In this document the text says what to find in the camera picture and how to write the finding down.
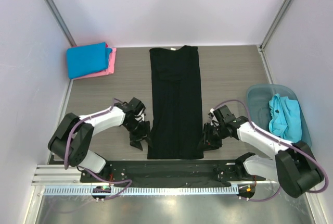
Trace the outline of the black t shirt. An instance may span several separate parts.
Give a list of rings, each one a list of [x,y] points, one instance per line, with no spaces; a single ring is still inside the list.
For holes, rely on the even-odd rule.
[[[202,94],[198,49],[150,53],[153,123],[148,159],[202,159]]]

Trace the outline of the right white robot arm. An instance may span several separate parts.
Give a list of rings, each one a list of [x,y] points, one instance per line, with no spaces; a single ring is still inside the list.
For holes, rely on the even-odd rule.
[[[210,122],[204,124],[198,144],[201,151],[216,150],[225,138],[234,138],[257,148],[267,157],[246,153],[236,160],[235,175],[240,180],[259,176],[279,183],[289,196],[298,198],[304,193],[316,193],[313,188],[324,183],[328,176],[314,158],[311,148],[303,141],[296,143],[273,136],[245,116],[235,117],[226,105],[210,110]]]

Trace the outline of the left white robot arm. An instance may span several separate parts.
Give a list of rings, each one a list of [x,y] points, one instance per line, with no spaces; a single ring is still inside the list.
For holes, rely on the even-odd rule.
[[[150,122],[145,119],[146,107],[132,98],[129,102],[114,99],[104,110],[78,116],[68,113],[60,122],[48,143],[48,149],[63,159],[64,166],[79,167],[99,182],[111,178],[111,166],[100,155],[89,150],[92,137],[109,128],[123,126],[129,132],[130,146],[142,150],[141,141],[152,147]]]

